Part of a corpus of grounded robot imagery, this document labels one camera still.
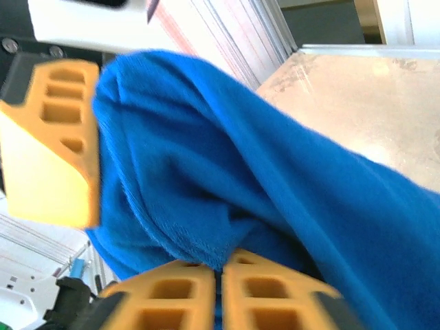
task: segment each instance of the beige tabletop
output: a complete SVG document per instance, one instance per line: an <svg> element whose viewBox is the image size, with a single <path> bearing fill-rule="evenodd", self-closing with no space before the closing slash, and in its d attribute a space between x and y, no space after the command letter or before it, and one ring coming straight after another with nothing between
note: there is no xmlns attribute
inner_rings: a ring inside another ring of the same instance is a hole
<svg viewBox="0 0 440 330"><path fill-rule="evenodd" d="M440 192L439 90L437 60L294 54L257 92L306 127Z"/></svg>

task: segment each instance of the yellow rubber pad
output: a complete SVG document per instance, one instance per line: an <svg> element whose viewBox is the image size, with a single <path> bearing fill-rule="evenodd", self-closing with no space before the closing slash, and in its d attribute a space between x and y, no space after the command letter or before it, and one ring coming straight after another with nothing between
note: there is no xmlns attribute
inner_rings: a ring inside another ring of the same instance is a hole
<svg viewBox="0 0 440 330"><path fill-rule="evenodd" d="M314 297L339 298L325 283L244 250L223 269L225 330L337 330Z"/></svg>
<svg viewBox="0 0 440 330"><path fill-rule="evenodd" d="M99 223L99 154L91 99L99 68L83 60L34 67L25 102L0 102L11 215L76 228Z"/></svg>
<svg viewBox="0 0 440 330"><path fill-rule="evenodd" d="M102 296L129 295L102 330L213 329L215 278L204 265L173 261L114 285Z"/></svg>

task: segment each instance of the blue fleece fabric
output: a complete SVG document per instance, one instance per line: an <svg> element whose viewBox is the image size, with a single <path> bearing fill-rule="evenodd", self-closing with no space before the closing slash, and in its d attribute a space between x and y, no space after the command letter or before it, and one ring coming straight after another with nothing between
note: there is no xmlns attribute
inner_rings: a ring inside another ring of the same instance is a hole
<svg viewBox="0 0 440 330"><path fill-rule="evenodd" d="M240 247L315 263L369 329L440 329L439 195L195 58L119 57L93 110L101 226L88 234L121 279L174 259L221 270Z"/></svg>

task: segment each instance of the blue towel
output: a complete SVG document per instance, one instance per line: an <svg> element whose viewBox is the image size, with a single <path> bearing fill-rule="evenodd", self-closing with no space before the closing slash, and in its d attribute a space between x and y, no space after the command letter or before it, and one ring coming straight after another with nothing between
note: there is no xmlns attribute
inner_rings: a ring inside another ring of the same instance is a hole
<svg viewBox="0 0 440 330"><path fill-rule="evenodd" d="M322 275L369 329L440 329L439 195L196 58L119 57L93 110L101 226L88 234L121 279L174 259L221 271L244 248Z"/></svg>

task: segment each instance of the screw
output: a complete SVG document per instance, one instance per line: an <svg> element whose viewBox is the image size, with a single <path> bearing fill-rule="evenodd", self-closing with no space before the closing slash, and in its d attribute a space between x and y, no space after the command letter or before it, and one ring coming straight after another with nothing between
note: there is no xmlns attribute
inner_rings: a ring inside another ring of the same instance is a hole
<svg viewBox="0 0 440 330"><path fill-rule="evenodd" d="M53 57L57 57L57 58L64 57L63 50L58 46L50 46L49 54L51 54Z"/></svg>
<svg viewBox="0 0 440 330"><path fill-rule="evenodd" d="M1 41L1 45L9 54L15 54L19 50L19 44L11 38L4 38Z"/></svg>

